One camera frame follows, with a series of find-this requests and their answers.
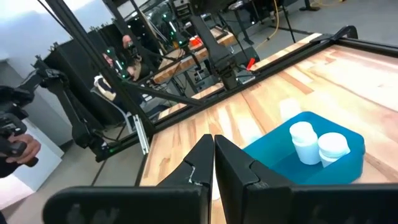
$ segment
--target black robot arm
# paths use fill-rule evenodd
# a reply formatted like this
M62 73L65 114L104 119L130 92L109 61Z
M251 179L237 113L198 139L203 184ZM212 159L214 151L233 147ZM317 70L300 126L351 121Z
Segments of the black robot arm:
M102 147L104 140L95 134L78 109L75 95L69 89L67 76L58 70L37 68L17 89L27 90L33 94L39 85L57 96L72 124L72 138L76 144L82 148L89 147L96 156L101 156L104 152Z

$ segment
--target blue tray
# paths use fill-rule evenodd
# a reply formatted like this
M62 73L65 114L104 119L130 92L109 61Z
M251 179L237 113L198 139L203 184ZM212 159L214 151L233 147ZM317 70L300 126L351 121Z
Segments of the blue tray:
M322 167L321 162L313 166L303 164L289 133L291 125L299 121L312 124L318 137L330 132L344 135L351 152L326 168ZM306 111L253 142L244 151L296 184L349 184L362 174L365 145L360 134Z

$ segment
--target hand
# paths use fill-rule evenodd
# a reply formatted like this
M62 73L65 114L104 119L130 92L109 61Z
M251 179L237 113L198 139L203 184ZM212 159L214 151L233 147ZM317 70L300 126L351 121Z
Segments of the hand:
M10 136L8 138L8 141L11 143L16 141L23 141L27 145L25 151L22 153L20 157L8 157L6 159L6 162L8 163L16 162L18 164L25 164L29 162L31 159L33 159L40 151L40 148L42 147L42 145L37 140L35 140L30 134Z
M139 78L139 74L136 73L136 69L134 67L129 66L127 67L127 71L129 72L130 76L132 77L132 80L135 82Z

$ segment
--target concrete floor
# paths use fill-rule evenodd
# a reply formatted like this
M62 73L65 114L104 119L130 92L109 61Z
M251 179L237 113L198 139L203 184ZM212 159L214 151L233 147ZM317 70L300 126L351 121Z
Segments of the concrete floor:
M324 4L337 2L324 0ZM358 29L360 39L382 42L387 44L398 43L396 21L398 21L398 2L395 0L347 0L345 3L331 7L324 7L318 12L300 12L303 4L299 0L289 6L290 22L294 29L311 32L334 33L345 25L354 25ZM254 25L248 29L254 47L273 33L273 29L265 25ZM281 17L280 26L287 27L285 19ZM295 34L296 39L305 36ZM260 58L266 58L275 52L292 44L290 34L286 31L278 33L257 51ZM117 130L107 133L115 137ZM139 145L119 153L108 159L100 173L96 186L123 185L133 186L142 160ZM42 188L29 198L17 203L3 212L10 224L38 224L41 221L41 209L45 201L55 192L69 186L90 185L93 182L101 163L95 162L94 155L89 149L81 149L73 145L65 154L63 162L50 176Z

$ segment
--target workbench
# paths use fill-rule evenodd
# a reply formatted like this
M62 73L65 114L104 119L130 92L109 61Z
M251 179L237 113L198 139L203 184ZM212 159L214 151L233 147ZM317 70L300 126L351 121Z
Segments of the workbench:
M211 33L213 34L213 37L215 37L216 39L217 39L217 37L223 35L223 32L220 31L220 29L221 28L219 28L219 27L215 27L210 30ZM230 45L234 44L236 42L234 35L228 31L225 31L225 32L227 32L227 34L224 37L218 39L217 40L218 43L225 45L225 46L230 46ZM202 44L198 44L194 47L190 47L190 49L195 51L198 48L200 48L201 46L202 46ZM185 55L185 52L182 49L177 49L177 50L174 50L171 53L167 54L166 56L170 57L170 58L180 58L184 55ZM197 57L199 62L203 61L208 56L207 49L202 48L201 50L196 51L195 56ZM159 70L164 68L165 66L167 66L168 64L170 64L172 62L173 62L172 60L164 58L162 63L159 65ZM161 71L159 74L155 75L154 81L158 84L161 84L162 82L168 80L169 78L173 77L174 75L177 75L179 73L182 73L182 72L188 70L189 68L193 67L194 65L195 65L194 59L191 56L189 56L189 57L183 59L181 62L179 62L179 63L165 69L164 71Z
M252 70L319 35L277 52ZM167 177L204 134L222 134L245 148L282 123L279 103L287 98L296 99L303 111L312 111L364 137L363 174L356 183L398 182L396 86L398 58L333 45L155 134L141 185L157 185ZM213 201L211 222L225 223L223 212L221 199Z

